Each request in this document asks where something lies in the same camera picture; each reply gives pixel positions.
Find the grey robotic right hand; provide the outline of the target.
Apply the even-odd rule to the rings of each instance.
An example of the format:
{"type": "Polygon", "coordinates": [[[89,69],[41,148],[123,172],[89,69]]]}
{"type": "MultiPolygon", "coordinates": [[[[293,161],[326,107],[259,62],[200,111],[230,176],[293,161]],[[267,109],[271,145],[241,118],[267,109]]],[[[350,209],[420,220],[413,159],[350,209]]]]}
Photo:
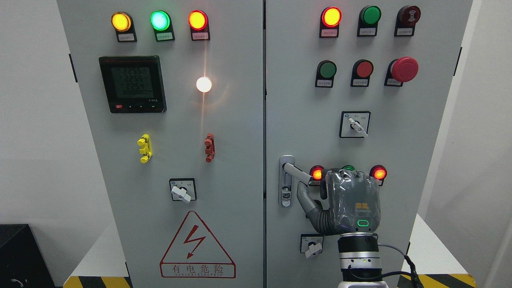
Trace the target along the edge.
{"type": "Polygon", "coordinates": [[[325,183],[329,208],[324,210],[299,182],[297,199],[316,232],[323,236],[376,231],[381,211],[377,179],[362,171],[328,171],[325,183]]]}

